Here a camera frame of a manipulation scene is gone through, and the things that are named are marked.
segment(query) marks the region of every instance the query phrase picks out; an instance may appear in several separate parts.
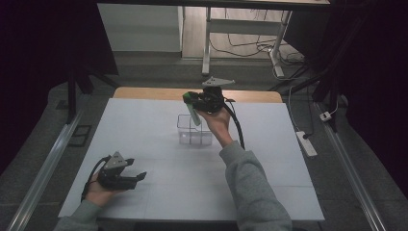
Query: metal frame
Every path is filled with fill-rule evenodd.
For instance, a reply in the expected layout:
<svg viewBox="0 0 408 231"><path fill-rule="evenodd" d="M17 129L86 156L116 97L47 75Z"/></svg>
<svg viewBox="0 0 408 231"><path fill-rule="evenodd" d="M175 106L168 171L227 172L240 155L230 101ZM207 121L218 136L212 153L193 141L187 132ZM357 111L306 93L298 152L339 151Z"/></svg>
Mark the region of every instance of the metal frame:
<svg viewBox="0 0 408 231"><path fill-rule="evenodd" d="M318 111L318 115L323 113L323 110L320 109L318 103L315 103L315 108ZM324 122L323 126L324 130L326 131L327 137L336 150L345 175L350 182L351 188L354 190L357 199L360 201L363 207L363 211L367 217L367 221L369 222L371 229L375 231L386 231L387 228L384 224L384 221L378 213L378 210L376 209L371 196L367 192L366 187L364 186L363 181L360 178L360 175L358 174L347 151L345 150L340 135L337 132L334 132L332 127L327 122Z"/></svg>
<svg viewBox="0 0 408 231"><path fill-rule="evenodd" d="M277 53L283 36L285 35L290 16L291 12L285 12L282 22L211 19L211 8L207 8L206 34L201 74L204 77L210 74L210 34L223 33L276 36L276 42L273 45L273 49L269 51L269 56L277 77L284 77L282 67L277 58Z"/></svg>
<svg viewBox="0 0 408 231"><path fill-rule="evenodd" d="M28 221L31 218L36 206L44 192L54 170L63 156L64 150L68 145L69 138L72 136L75 127L81 119L87 103L90 100L90 95L82 95L79 98L77 114L72 118L69 124L66 124L51 148L50 153L42 164L36 179L27 191L23 201L18 207L12 222L9 224L7 230L24 230Z"/></svg>

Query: gray sleeve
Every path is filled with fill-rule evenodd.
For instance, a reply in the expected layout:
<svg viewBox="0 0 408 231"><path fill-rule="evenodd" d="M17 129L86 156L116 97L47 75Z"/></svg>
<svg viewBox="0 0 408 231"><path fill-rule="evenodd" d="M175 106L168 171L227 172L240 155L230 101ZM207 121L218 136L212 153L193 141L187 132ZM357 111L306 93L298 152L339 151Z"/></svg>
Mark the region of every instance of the gray sleeve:
<svg viewBox="0 0 408 231"><path fill-rule="evenodd" d="M84 200L71 217L63 217L54 231L96 231L96 218L102 209L90 201Z"/></svg>
<svg viewBox="0 0 408 231"><path fill-rule="evenodd" d="M243 150L234 141L219 155L226 164L225 177L237 208L240 230L292 230L291 218L276 199L253 152Z"/></svg>

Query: transparent container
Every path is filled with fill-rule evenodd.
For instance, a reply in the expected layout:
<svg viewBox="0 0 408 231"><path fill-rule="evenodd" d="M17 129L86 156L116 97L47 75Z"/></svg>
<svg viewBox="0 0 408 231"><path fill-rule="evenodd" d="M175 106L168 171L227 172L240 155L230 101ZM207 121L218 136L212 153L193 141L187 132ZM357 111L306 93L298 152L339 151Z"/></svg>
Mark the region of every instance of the transparent container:
<svg viewBox="0 0 408 231"><path fill-rule="evenodd" d="M179 142L182 144L211 145L213 143L213 133L207 126L204 119L201 124L195 126L191 115L178 115L177 128Z"/></svg>

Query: wire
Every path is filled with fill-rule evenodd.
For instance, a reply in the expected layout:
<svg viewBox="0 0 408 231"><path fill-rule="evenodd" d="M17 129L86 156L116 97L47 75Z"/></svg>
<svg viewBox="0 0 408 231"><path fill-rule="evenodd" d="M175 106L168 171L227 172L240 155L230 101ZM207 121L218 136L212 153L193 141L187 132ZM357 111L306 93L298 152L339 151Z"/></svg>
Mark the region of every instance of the wire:
<svg viewBox="0 0 408 231"><path fill-rule="evenodd" d="M298 132L300 132L300 129L297 127L297 124L294 121L293 114L292 114L292 106L291 106L292 88L293 88L293 86L291 86L291 88L289 89L289 99L288 99L289 113L291 114L291 120L292 120L292 123L293 123L294 127L297 129Z"/></svg>
<svg viewBox="0 0 408 231"><path fill-rule="evenodd" d="M257 10L254 20L255 20L255 19L258 19L259 14L260 14L260 10ZM268 10L265 11L264 21L267 19L267 14L268 14ZM227 11L226 8L224 9L224 16L225 16L226 19L229 18L228 11ZM233 52L226 51L226 50L216 49L216 48L214 48L214 46L211 44L211 46L212 46L216 51L218 51L218 52L228 53L228 54L235 55L235 56L239 56L239 57L249 57L249 56L254 56L254 55L256 55L256 54L258 54L258 53L260 53L260 52L264 52L265 49L268 49L268 48L270 48L270 47L273 47L272 44L263 44L264 42L276 41L276 39L270 39L270 40L259 41L259 39L261 38L261 36L258 36L257 41L255 41L255 42L233 44L232 41L231 41L231 38L230 38L230 34L227 34L227 37L228 37L229 44L230 44L231 46L233 46L233 47L245 46L245 45L253 45L253 44L256 45L256 48L257 48L258 52L253 53L253 54L249 54L249 55L241 55L241 54L233 53Z"/></svg>
<svg viewBox="0 0 408 231"><path fill-rule="evenodd" d="M336 113L338 108L339 108L339 101L336 102L336 109L332 113L330 113L330 115Z"/></svg>
<svg viewBox="0 0 408 231"><path fill-rule="evenodd" d="M295 80L295 79L297 79L297 78L295 78L296 76L299 76L299 75L302 75L306 70L308 70L309 69L309 66L307 66L307 65L303 65L303 66L301 66L300 68L298 68L297 69L297 71L294 73L294 74L292 74L292 76L290 76L288 79L280 79L280 80L282 80L282 81L291 81L291 80ZM279 83L279 84L276 84L275 86L273 86L273 87L271 87L270 89L268 89L268 91L272 91L272 90L277 90L277 89L279 89L279 87L280 86L282 86L283 85L283 83L284 82L282 82L282 83Z"/></svg>
<svg viewBox="0 0 408 231"><path fill-rule="evenodd" d="M231 55L235 55L235 56L239 56L239 57L250 57L250 56L254 56L254 55L256 55L256 54L259 54L259 53L261 53L261 52L263 51L263 50L258 50L257 52L255 52L255 53L253 53L253 54L240 55L240 54L236 54L236 53L233 53L233 52L230 52L230 51L225 51L225 50L216 49L216 48L213 46L213 43L211 42L211 40L210 40L210 45L211 45L211 47L213 47L213 49L215 49L215 50L218 51L218 52L223 52L223 53L227 53L227 54L231 54Z"/></svg>
<svg viewBox="0 0 408 231"><path fill-rule="evenodd" d="M283 14L285 13L285 11L282 11L282 14L281 14L281 23L283 23Z"/></svg>
<svg viewBox="0 0 408 231"><path fill-rule="evenodd" d="M278 76L276 75L276 72L275 72L275 67L276 67L276 65L277 65L277 64L274 64L273 67L272 67L272 74L273 74L273 77L275 77L275 79L280 80L280 81L291 81L291 80L297 80L297 79L304 79L305 77L297 77L297 76L300 76L301 74L303 74L304 72L306 72L306 71L309 69L309 67L308 67L307 65L303 65L303 66L301 66L297 71L299 71L300 69L302 69L302 68L304 68L304 67L306 67L306 69L302 70L300 73L297 73L297 71L296 71L296 72L295 72L291 77L289 77L289 78L280 78L280 77L278 77Z"/></svg>
<svg viewBox="0 0 408 231"><path fill-rule="evenodd" d="M225 110L227 110L227 112L229 113L229 115L230 115L230 116L232 117L232 119L234 120L235 125L237 126L238 135L239 135L239 137L240 137L241 147L242 147L243 149L245 149L245 144L243 143L242 129L241 129L240 122L239 122L238 119L237 119L237 116L235 115L235 113L233 113L233 112L231 111L231 109L227 106L227 104L226 104L225 102L223 102L223 107L225 108Z"/></svg>
<svg viewBox="0 0 408 231"><path fill-rule="evenodd" d="M233 111L234 114L235 114L235 108L234 108L234 105L232 105L232 102L233 102L232 100L233 100L233 99L229 99L229 98L225 98L225 97L224 97L224 99L225 99L225 101L227 101L227 102L229 102L229 103L231 104L232 111Z"/></svg>
<svg viewBox="0 0 408 231"><path fill-rule="evenodd" d="M307 105L309 108L309 116L310 116L310 123L312 125L312 132L309 134L305 134L305 136L310 137L315 133L315 124L313 123L313 118L312 118L312 110L310 109L311 105L310 105L310 98L309 98L309 85L306 87L306 96L307 96Z"/></svg>
<svg viewBox="0 0 408 231"><path fill-rule="evenodd" d="M92 179L92 176L93 176L93 174L95 173L96 169L98 168L98 166L99 166L102 162L108 162L109 159L111 159L111 156L107 156L107 157L104 157L104 158L100 159L100 160L98 161L98 163L95 165L95 167L93 168L93 170L90 172L90 175L89 175L89 177L88 177L88 181L87 181L87 183L85 183L84 190L82 191L82 194L81 194L81 202L82 202L82 201L85 199L85 197L87 196L87 193L88 193L88 190L89 190L89 185L90 185L91 183L95 182L95 181L90 181L90 180Z"/></svg>

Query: white power strip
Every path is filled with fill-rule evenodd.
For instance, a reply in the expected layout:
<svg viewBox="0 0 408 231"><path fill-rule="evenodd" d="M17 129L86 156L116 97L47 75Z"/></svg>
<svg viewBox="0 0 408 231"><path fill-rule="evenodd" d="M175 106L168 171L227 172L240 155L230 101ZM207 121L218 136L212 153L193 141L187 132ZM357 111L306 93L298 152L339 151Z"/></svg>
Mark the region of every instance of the white power strip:
<svg viewBox="0 0 408 231"><path fill-rule="evenodd" d="M315 148L312 146L312 143L309 139L304 139L303 136L305 135L304 132L296 132L297 139L299 140L300 144L302 145L303 150L306 152L308 157L315 157L318 155Z"/></svg>
<svg viewBox="0 0 408 231"><path fill-rule="evenodd" d="M331 118L331 115L329 114L329 112L320 114L320 119L324 122L329 120L330 118Z"/></svg>

